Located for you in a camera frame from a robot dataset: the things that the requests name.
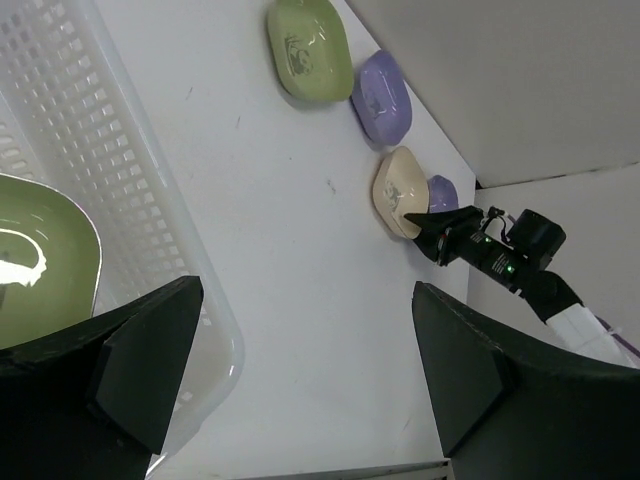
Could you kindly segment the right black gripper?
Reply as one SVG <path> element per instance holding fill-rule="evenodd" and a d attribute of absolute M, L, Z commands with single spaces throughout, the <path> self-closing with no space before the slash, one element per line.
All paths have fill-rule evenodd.
<path fill-rule="evenodd" d="M 438 266 L 462 259 L 511 293 L 523 291 L 530 278 L 525 258 L 481 227 L 484 212 L 474 206 L 437 213 L 406 213 L 419 228 L 414 239 L 421 253 Z"/>

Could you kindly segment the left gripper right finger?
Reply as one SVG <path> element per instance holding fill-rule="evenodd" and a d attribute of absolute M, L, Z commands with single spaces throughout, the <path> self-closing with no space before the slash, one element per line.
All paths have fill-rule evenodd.
<path fill-rule="evenodd" d="M 412 316 L 456 478 L 638 478 L 638 370 L 547 344 L 429 283 L 416 283 Z"/>

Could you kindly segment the cream plate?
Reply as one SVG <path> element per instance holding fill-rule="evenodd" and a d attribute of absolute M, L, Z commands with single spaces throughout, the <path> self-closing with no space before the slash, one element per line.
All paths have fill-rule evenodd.
<path fill-rule="evenodd" d="M 430 194 L 426 175 L 410 149 L 399 146 L 383 158 L 371 196 L 379 217 L 394 235 L 408 240 L 418 237 L 421 228 L 404 216 L 427 213 Z"/>

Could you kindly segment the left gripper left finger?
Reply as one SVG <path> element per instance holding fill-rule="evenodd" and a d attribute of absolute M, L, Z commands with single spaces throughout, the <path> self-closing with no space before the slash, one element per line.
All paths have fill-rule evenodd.
<path fill-rule="evenodd" d="M 4 479 L 142 479 L 161 452 L 204 290 L 182 276 L 1 352 Z"/>

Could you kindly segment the white plastic bin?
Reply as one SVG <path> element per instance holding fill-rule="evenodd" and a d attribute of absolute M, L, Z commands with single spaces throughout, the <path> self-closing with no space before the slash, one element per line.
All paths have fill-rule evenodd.
<path fill-rule="evenodd" d="M 1 5 L 1 170 L 73 199 L 97 228 L 105 312 L 183 275 L 204 301 L 169 430 L 177 454 L 229 396 L 239 326 L 102 17 L 91 1 Z"/>

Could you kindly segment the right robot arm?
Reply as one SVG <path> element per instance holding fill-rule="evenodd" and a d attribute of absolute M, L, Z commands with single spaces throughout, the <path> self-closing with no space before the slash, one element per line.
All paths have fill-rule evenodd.
<path fill-rule="evenodd" d="M 566 240 L 557 223 L 530 209 L 513 219 L 502 209 L 475 206 L 404 219 L 420 229 L 414 243 L 425 257 L 441 267 L 461 259 L 521 297 L 570 351 L 637 366 L 567 282 L 546 269 Z"/>

